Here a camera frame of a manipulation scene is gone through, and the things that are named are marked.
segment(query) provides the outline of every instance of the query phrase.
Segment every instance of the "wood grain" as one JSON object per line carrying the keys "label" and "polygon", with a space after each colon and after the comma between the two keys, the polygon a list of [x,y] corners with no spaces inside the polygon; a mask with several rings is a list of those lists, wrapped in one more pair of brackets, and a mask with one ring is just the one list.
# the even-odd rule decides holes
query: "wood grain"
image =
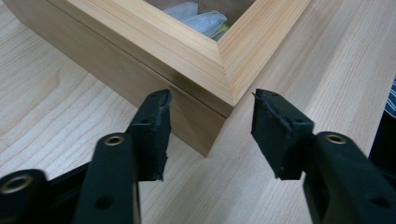
{"label": "wood grain", "polygon": [[[173,133],[207,156],[225,122],[222,115],[188,96],[166,79],[159,78],[158,74],[137,59],[86,29],[64,12],[58,11],[52,4],[40,0],[16,0],[7,4],[14,12],[18,12],[21,21],[85,69],[95,73],[97,78],[117,90],[118,94],[132,104],[140,106],[151,92],[172,89],[172,104],[175,106],[171,106],[171,114],[186,121],[183,123],[173,119]],[[49,17],[50,21],[42,22]]]}
{"label": "wood grain", "polygon": [[310,0],[255,1],[219,44],[145,1],[50,1],[131,55],[128,45],[151,55],[146,60],[172,67],[176,73],[151,68],[205,104],[214,105],[190,92],[190,82],[235,106]]}
{"label": "wood grain", "polygon": [[[277,91],[368,153],[396,75],[396,2],[313,0],[248,91]],[[135,107],[22,25],[0,1],[0,176],[55,177],[121,132]],[[311,223],[301,181],[281,182],[250,136],[253,97],[209,157],[171,136],[163,182],[140,183],[143,223]]]}

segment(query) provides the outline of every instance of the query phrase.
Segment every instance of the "clamp jaw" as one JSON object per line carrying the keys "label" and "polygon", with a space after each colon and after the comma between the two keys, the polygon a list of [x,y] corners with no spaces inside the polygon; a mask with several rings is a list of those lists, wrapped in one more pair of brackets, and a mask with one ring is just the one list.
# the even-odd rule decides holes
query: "clamp jaw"
{"label": "clamp jaw", "polygon": [[125,133],[96,145],[92,161],[48,181],[22,170],[0,179],[0,223],[140,223],[138,181],[163,179],[170,91],[150,94]]}
{"label": "clamp jaw", "polygon": [[340,133],[312,134],[314,122],[271,91],[257,90],[252,135],[276,177],[300,179],[314,223],[396,223],[396,191]]}

